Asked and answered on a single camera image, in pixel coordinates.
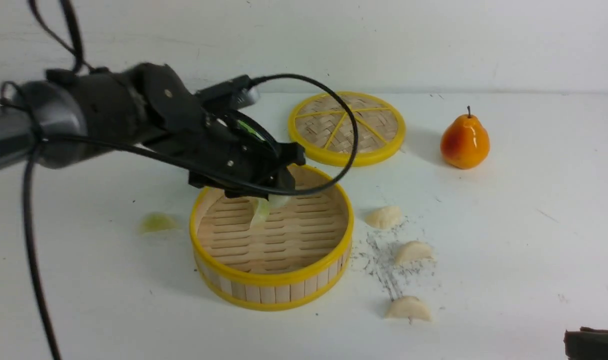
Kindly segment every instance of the yellow rim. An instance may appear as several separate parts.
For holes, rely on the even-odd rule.
[[[208,278],[206,278],[206,275],[204,275],[204,273],[202,272],[202,269],[199,269],[199,276],[201,276],[201,279],[204,280],[204,283],[206,284],[206,286],[211,291],[213,291],[215,293],[215,295],[217,295],[218,297],[221,297],[222,299],[228,301],[229,303],[231,303],[233,305],[237,305],[241,308],[246,308],[246,309],[250,309],[250,310],[259,310],[261,312],[279,312],[280,310],[288,310],[288,309],[297,308],[302,305],[306,305],[306,304],[310,303],[311,301],[316,300],[320,296],[323,296],[324,294],[326,294],[326,292],[331,290],[331,288],[335,284],[338,283],[340,278],[342,278],[342,275],[344,275],[346,268],[348,268],[350,258],[351,258],[351,250],[348,251],[348,256],[346,257],[346,262],[342,266],[342,269],[337,273],[337,276],[335,276],[333,278],[333,280],[330,280],[328,282],[328,284],[324,285],[324,287],[318,289],[316,292],[313,292],[313,294],[310,294],[309,296],[304,296],[304,297],[300,298],[299,300],[283,302],[283,303],[257,303],[257,302],[240,300],[238,298],[234,298],[232,295],[227,294],[226,292],[215,287],[215,285],[213,285],[211,283],[211,281],[209,281]]]
[[[312,166],[304,165],[302,166],[302,168],[308,171],[313,171],[314,173],[319,174],[327,180],[331,180],[331,177],[328,176],[326,173]],[[322,257],[317,262],[314,262],[313,264],[305,268],[298,269],[292,272],[276,274],[247,273],[228,267],[224,264],[221,264],[221,262],[215,260],[215,258],[211,256],[208,252],[206,252],[206,250],[204,250],[204,248],[202,247],[202,244],[200,243],[197,237],[197,225],[195,223],[197,209],[202,203],[206,192],[210,191],[210,189],[208,188],[205,188],[201,191],[201,193],[199,193],[199,196],[195,201],[195,205],[192,207],[192,212],[190,213],[189,231],[190,241],[192,241],[192,247],[198,253],[199,257],[204,260],[204,262],[206,262],[206,264],[208,264],[215,272],[231,281],[236,281],[245,285],[257,285],[258,287],[278,287],[279,285],[290,285],[307,280],[311,276],[317,275],[323,269],[329,267],[333,262],[336,262],[343,255],[343,253],[345,253],[346,249],[351,243],[351,237],[353,235],[354,227],[353,208],[351,206],[351,201],[349,200],[344,189],[342,189],[342,186],[336,184],[335,187],[338,189],[340,194],[342,194],[342,198],[346,202],[346,208],[348,209],[348,224],[346,225],[346,231],[342,239],[340,240],[340,243],[337,244],[336,248],[334,248],[332,251],[330,251],[330,253]]]
[[[400,112],[397,109],[395,109],[395,107],[393,107],[393,105],[389,104],[388,102],[382,100],[379,97],[375,97],[375,96],[369,95],[367,93],[352,92],[352,91],[339,91],[337,94],[339,96],[348,95],[348,96],[355,96],[355,97],[359,97],[359,98],[367,98],[367,99],[376,101],[376,102],[384,105],[384,107],[373,107],[373,108],[368,108],[368,109],[360,109],[359,111],[368,112],[368,111],[374,111],[374,110],[388,110],[388,111],[392,112],[393,115],[395,116],[395,119],[397,119],[397,134],[395,134],[395,137],[393,137],[393,139],[391,141],[384,141],[387,144],[382,146],[382,148],[378,148],[377,150],[371,151],[371,152],[358,153],[357,156],[355,157],[353,166],[363,167],[363,166],[370,166],[372,164],[377,164],[379,162],[383,162],[384,160],[392,157],[395,153],[398,152],[398,150],[404,143],[404,137],[407,134],[407,127],[404,123],[404,118],[402,117],[402,114],[400,114]],[[300,102],[297,106],[295,106],[295,108],[290,112],[290,116],[288,117],[288,135],[290,136],[290,138],[293,141],[297,142],[298,144],[300,144],[304,147],[304,150],[306,150],[306,156],[309,157],[311,160],[320,162],[322,164],[328,164],[330,166],[342,167],[342,166],[345,166],[346,162],[348,162],[348,157],[349,157],[348,153],[338,153],[338,152],[327,150],[328,143],[330,143],[332,137],[335,134],[335,130],[338,129],[338,127],[339,127],[339,124],[335,126],[335,128],[333,129],[333,133],[329,137],[329,141],[327,141],[327,144],[323,148],[315,146],[314,144],[312,144],[312,143],[308,142],[306,139],[304,139],[304,137],[298,132],[298,130],[295,126],[295,120],[297,118],[300,118],[303,116],[322,115],[322,114],[345,114],[346,113],[345,111],[342,111],[342,110],[335,110],[335,111],[322,111],[322,112],[313,112],[310,114],[298,115],[300,110],[302,109],[302,107],[304,107],[304,105],[307,105],[312,101],[318,100],[320,98],[324,98],[326,96],[329,96],[329,94],[320,93],[318,95],[307,98],[306,100]],[[365,121],[363,121],[361,118],[359,118],[359,116],[355,116],[355,120],[357,120],[358,123],[360,123],[362,126],[365,126],[366,129],[370,130],[370,132],[373,133],[373,135],[378,137],[380,140],[383,140],[382,135],[380,135],[374,129],[371,129],[371,127],[368,126],[365,123]]]

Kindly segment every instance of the white table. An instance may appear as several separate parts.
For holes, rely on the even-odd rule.
[[[341,182],[358,216],[350,269],[328,294],[284,312],[212,294],[194,272],[188,231],[137,235],[151,211],[188,221],[198,190],[186,171],[127,153],[39,168],[36,239],[64,359],[561,360],[565,330],[608,328],[608,95],[380,96],[405,116],[406,143]],[[267,94],[247,113],[285,141],[304,98]],[[462,171],[442,164],[439,138],[466,105],[491,152]],[[48,359],[26,265],[22,171],[0,172],[0,359]],[[406,215],[397,232],[361,220],[384,205]],[[416,239],[437,263],[391,268],[391,249]],[[435,322],[382,319],[390,294],[420,297]]]

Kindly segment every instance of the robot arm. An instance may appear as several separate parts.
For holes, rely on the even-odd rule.
[[[38,141],[27,109],[32,109],[47,139],[77,135],[141,144],[265,187],[295,189],[287,167],[306,162],[301,145],[278,143],[238,111],[259,99],[246,75],[190,93],[169,66],[142,63],[121,73],[101,68],[82,76],[49,70],[46,80],[26,82],[20,89],[22,96],[16,94],[11,106],[0,105],[0,169],[25,159]],[[60,169],[107,151],[87,143],[58,142],[46,147],[39,163]],[[267,196],[192,171],[189,184],[224,189],[229,198]]]

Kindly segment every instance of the bamboo steamer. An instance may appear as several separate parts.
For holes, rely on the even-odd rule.
[[[296,187],[330,177],[311,166],[290,166]],[[322,296],[338,282],[350,257],[354,213],[338,184],[294,196],[250,228],[247,198],[204,189],[190,215],[195,262],[206,285],[222,299],[253,310],[286,310]]]
[[[370,166],[392,157],[402,146],[406,125],[393,105],[365,93],[337,93],[358,125],[358,153],[353,166]],[[306,156],[331,166],[345,166],[353,146],[348,113],[326,93],[298,104],[288,117],[288,134]]]

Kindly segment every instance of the black cable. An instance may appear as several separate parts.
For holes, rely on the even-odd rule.
[[[50,355],[53,357],[53,360],[62,360],[62,356],[60,355],[60,349],[58,347],[58,342],[55,338],[55,331],[53,330],[53,323],[51,322],[49,310],[46,306],[44,290],[42,289],[42,280],[40,279],[40,268],[37,261],[37,251],[35,250],[35,235],[33,229],[33,207],[31,194],[33,185],[33,173],[35,164],[40,158],[43,148],[44,143],[39,141],[30,153],[30,157],[28,159],[28,162],[26,162],[26,167],[24,169],[22,180],[22,217],[24,228],[24,240],[26,246],[26,257],[28,259],[28,266],[30,271],[30,282],[32,283],[32,289],[35,293],[37,309],[39,310],[41,324],[42,326],[44,326],[44,333],[46,334],[46,341],[48,342]]]
[[[357,120],[355,120],[355,115],[351,111],[350,107],[348,107],[348,105],[345,103],[345,101],[342,100],[342,98],[338,94],[336,94],[336,92],[334,92],[332,89],[330,89],[328,86],[322,84],[318,80],[311,79],[308,76],[299,75],[297,73],[277,73],[275,75],[256,77],[256,78],[252,79],[252,84],[253,84],[253,86],[258,86],[265,82],[270,82],[270,80],[278,80],[278,79],[295,79],[295,80],[301,80],[302,82],[306,82],[311,85],[315,85],[316,87],[325,91],[336,102],[338,102],[338,104],[342,107],[342,109],[346,112],[346,114],[348,114],[348,117],[350,119],[350,125],[352,125],[352,147],[350,148],[350,155],[348,157],[348,161],[346,162],[343,169],[334,178],[329,180],[329,182],[327,182],[326,184],[322,184],[322,185],[319,185],[316,187],[311,187],[310,189],[306,189],[306,190],[300,190],[301,193],[298,193],[297,195],[291,195],[288,193],[275,193],[275,195],[305,196],[305,195],[315,194],[320,191],[325,191],[326,189],[329,189],[330,187],[337,184],[340,180],[342,180],[343,177],[345,177],[346,173],[348,173],[350,168],[353,166],[355,157],[357,157],[357,151],[358,151],[358,145],[359,145],[358,143],[359,143],[360,137],[358,135]],[[265,191],[264,189],[261,189],[260,186],[258,186],[256,188],[256,190]]]
[[[352,144],[352,152],[349,157],[349,161],[346,166],[342,169],[342,171],[327,182],[326,184],[312,187],[309,189],[300,189],[300,190],[285,190],[278,189],[274,187],[261,186],[257,184],[253,184],[251,182],[247,182],[244,180],[239,180],[233,176],[227,175],[225,173],[217,173],[216,171],[212,171],[211,169],[205,168],[203,166],[199,166],[197,164],[193,164],[189,161],[185,161],[182,159],[174,158],[168,155],[164,155],[162,153],[157,153],[151,150],[146,150],[144,148],[139,148],[137,146],[126,145],[123,143],[114,143],[111,141],[105,141],[102,139],[94,139],[93,137],[87,136],[76,136],[76,135],[64,135],[64,134],[55,134],[50,136],[48,139],[42,137],[42,131],[37,122],[37,119],[34,116],[34,112],[32,107],[30,107],[28,101],[26,101],[25,94],[22,89],[15,84],[14,82],[7,81],[2,84],[0,87],[0,99],[4,98],[5,89],[7,86],[12,86],[21,100],[24,102],[25,111],[27,112],[30,121],[33,125],[33,130],[36,133],[36,137],[38,139],[38,143],[36,144],[34,150],[30,153],[30,157],[25,167],[23,182],[22,182],[22,215],[23,215],[23,227],[24,227],[24,238],[25,238],[25,246],[26,246],[26,255],[29,263],[30,270],[30,278],[32,280],[32,286],[35,294],[35,299],[37,301],[37,306],[39,310],[39,316],[41,318],[42,325],[44,327],[44,332],[46,335],[46,341],[48,342],[48,348],[50,349],[50,353],[52,355],[53,360],[61,360],[62,356],[60,355],[60,349],[57,344],[57,338],[55,337],[55,331],[53,329],[53,323],[51,322],[51,317],[48,312],[48,307],[46,305],[46,298],[44,296],[44,290],[42,289],[42,281],[40,278],[39,265],[37,260],[37,251],[35,249],[35,235],[34,235],[34,224],[33,224],[33,210],[32,210],[32,184],[33,184],[33,172],[35,168],[35,164],[39,159],[43,147],[48,144],[53,144],[56,142],[80,142],[85,144],[91,144],[96,146],[102,146],[105,148],[110,148],[118,151],[125,151],[128,153],[133,153],[136,155],[140,155],[142,157],[147,157],[153,160],[157,160],[160,162],[164,162],[166,164],[177,166],[188,171],[193,171],[194,173],[202,174],[206,177],[212,178],[217,182],[227,182],[234,184],[241,189],[245,189],[247,191],[259,191],[264,192],[266,194],[275,194],[275,195],[284,195],[284,196],[305,196],[309,194],[314,194],[316,192],[323,191],[324,189],[328,189],[329,187],[334,186],[339,180],[347,173],[347,171],[352,166],[355,155],[357,154],[357,145],[358,145],[358,136],[357,136],[357,121],[355,120],[354,114],[349,109],[348,105],[331,89],[327,88],[325,85],[320,84],[319,82],[313,80],[311,84],[317,85],[319,84],[320,88],[324,91],[327,91],[330,96],[332,96],[348,113],[350,120],[352,121],[353,127],[353,144]]]
[[[69,44],[66,43],[66,41],[64,41],[59,35],[55,34],[55,32],[51,30],[48,25],[46,25],[46,22],[44,22],[42,14],[40,14],[40,10],[37,7],[37,0],[28,0],[30,12],[32,13],[32,16],[34,16],[35,20],[37,20],[39,23],[39,26],[75,58],[75,63],[73,64],[73,69],[71,69],[71,71],[77,74],[82,69],[82,66],[86,66],[90,71],[95,70],[95,68],[93,68],[93,66],[91,66],[84,59],[84,44],[82,43],[82,34],[80,33],[80,27],[78,26],[78,19],[75,15],[73,5],[71,4],[70,0],[59,0],[59,5],[64,13],[64,18],[66,19],[66,26],[68,27],[68,33],[73,45],[72,47],[69,46]]]
[[[224,114],[224,116],[229,116],[233,118],[233,120],[242,122],[245,125],[249,126],[251,129],[253,129],[253,131],[264,140],[263,145],[267,146],[270,149],[270,152],[274,153],[275,157],[278,157],[279,150],[277,140],[257,121],[255,121],[255,119],[253,119],[251,116],[248,116],[244,112],[238,110],[231,110]],[[253,134],[250,134],[249,136],[257,138],[257,136]]]

